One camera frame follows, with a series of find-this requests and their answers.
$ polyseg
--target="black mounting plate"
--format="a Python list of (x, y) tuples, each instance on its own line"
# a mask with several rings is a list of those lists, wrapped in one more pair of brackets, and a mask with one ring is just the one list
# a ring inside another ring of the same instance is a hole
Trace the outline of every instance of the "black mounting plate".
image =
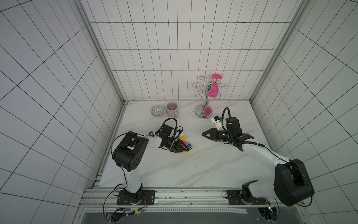
[[(225, 198), (229, 200), (229, 205), (247, 205), (241, 199), (241, 190), (227, 190)], [(266, 201), (261, 198), (255, 198), (251, 205), (266, 205)]]
[[(153, 205), (154, 204), (155, 190), (143, 190), (142, 191), (142, 197), (143, 196), (146, 197), (146, 199), (147, 199), (147, 205)], [(144, 204), (145, 204), (145, 200), (142, 199), (136, 205), (144, 205)], [(133, 205), (127, 199), (127, 196), (126, 196), (124, 190), (120, 191), (119, 194), (118, 194), (117, 205)]]

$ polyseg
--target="white marble table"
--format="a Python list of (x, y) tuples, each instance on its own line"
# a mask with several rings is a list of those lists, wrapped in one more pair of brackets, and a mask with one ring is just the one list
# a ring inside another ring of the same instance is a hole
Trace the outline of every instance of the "white marble table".
[[(156, 104), (167, 105), (169, 101), (131, 101), (128, 103), (116, 136), (134, 131), (140, 134), (155, 132), (165, 119), (155, 118), (150, 109)], [(178, 126), (183, 126), (184, 136), (193, 146), (188, 153), (173, 153), (160, 148), (147, 148), (137, 167), (144, 187), (238, 187), (251, 180), (272, 175), (252, 156), (232, 145), (213, 142), (201, 135), (215, 128), (210, 119), (202, 120), (194, 114), (199, 101), (176, 101), (179, 107)], [(259, 122), (248, 101), (211, 101), (213, 115), (221, 116), (229, 107), (231, 116), (239, 119), (243, 133), (252, 135), (258, 142), (268, 146)], [(174, 121), (167, 124), (175, 126)], [(122, 170), (108, 157), (99, 187), (115, 187), (123, 184)]]

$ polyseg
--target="pale pink mug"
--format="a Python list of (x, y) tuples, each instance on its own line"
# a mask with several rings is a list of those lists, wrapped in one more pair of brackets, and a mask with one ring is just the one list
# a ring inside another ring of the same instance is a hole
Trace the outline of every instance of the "pale pink mug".
[(168, 103), (166, 105), (166, 114), (169, 117), (177, 118), (178, 115), (179, 115), (178, 105), (176, 103), (173, 103), (173, 102)]

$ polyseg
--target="white tiled wall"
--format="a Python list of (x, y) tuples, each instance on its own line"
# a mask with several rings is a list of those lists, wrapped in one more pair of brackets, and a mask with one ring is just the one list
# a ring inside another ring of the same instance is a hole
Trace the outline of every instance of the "white tiled wall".
[(314, 224), (358, 219), (357, 4), (313, 0), (252, 101), (272, 148), (305, 163)]
[(72, 223), (118, 95), (72, 0), (0, 10), (0, 223)]
[(249, 99), (300, 0), (81, 0), (126, 99)]

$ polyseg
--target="ceramic bowl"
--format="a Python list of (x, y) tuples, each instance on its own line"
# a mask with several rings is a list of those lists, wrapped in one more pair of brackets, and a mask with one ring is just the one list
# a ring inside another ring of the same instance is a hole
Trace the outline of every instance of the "ceramic bowl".
[(150, 109), (150, 112), (155, 117), (161, 117), (165, 114), (165, 106), (155, 105), (152, 109)]

